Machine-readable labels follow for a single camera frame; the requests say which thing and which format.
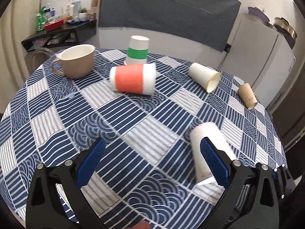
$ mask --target blue gripper pad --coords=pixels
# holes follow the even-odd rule
[[[105,154],[106,142],[104,139],[100,139],[84,159],[83,163],[77,169],[77,179],[75,181],[76,186],[80,189],[86,186],[93,175],[94,170],[99,164],[102,156]]]
[[[202,139],[200,142],[200,152],[214,175],[217,184],[228,188],[230,186],[229,170],[206,139]]]

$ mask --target gray curtain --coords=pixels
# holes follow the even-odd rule
[[[99,27],[169,33],[223,51],[238,0],[101,0]]]

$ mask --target small plant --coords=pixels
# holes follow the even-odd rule
[[[84,8],[82,8],[79,12],[80,12],[80,13],[87,13],[87,9],[84,7]]]

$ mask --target paper cup with orange band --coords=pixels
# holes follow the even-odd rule
[[[114,91],[153,95],[155,82],[154,63],[121,65],[112,67],[110,70],[110,85]]]

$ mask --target white refrigerator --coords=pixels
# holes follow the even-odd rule
[[[278,96],[294,62],[283,35],[245,14],[220,69],[249,83],[266,108]]]

